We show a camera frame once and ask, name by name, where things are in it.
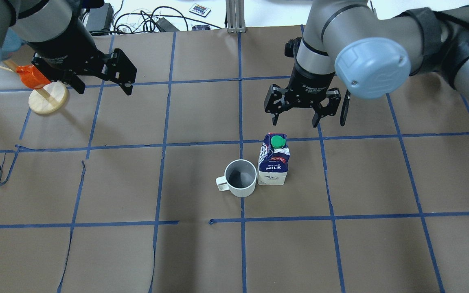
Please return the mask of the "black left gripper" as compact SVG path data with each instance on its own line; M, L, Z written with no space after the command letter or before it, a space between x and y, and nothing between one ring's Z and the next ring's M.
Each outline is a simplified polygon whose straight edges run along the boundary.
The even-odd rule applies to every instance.
M85 83L76 75L91 75L110 81L132 95L137 68L123 50L116 48L110 54L100 51L90 32L79 18L72 18L67 28L57 37L43 42L31 42L31 47L50 67L72 72L57 72L54 80L69 85L78 94L84 94Z

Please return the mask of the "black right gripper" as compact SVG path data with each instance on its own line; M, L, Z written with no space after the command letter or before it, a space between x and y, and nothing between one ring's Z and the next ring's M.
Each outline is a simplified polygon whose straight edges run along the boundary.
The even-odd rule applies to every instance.
M266 94L264 110L272 114L272 125L276 126L279 115L292 107L311 106L315 112L311 120L313 128L319 125L321 118L336 115L341 102L340 90L328 90L334 76L334 70L316 74L294 65L287 87L271 85Z

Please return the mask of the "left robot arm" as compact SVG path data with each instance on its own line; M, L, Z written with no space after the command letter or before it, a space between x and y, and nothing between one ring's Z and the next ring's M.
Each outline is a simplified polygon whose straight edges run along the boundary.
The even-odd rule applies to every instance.
M67 0L0 0L0 62L8 31L34 50L34 65L48 81L62 82L79 94L81 76L113 82L131 95L137 68L123 50L100 51Z

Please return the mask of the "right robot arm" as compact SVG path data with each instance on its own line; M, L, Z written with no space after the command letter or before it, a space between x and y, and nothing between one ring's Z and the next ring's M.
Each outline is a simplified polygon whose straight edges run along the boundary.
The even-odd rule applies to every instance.
M285 44L294 59L285 88L271 85L264 110L276 125L292 108L311 108L313 127L350 98L380 98L410 76L439 72L469 101L469 5L417 8L378 19L365 0L315 0L301 37Z

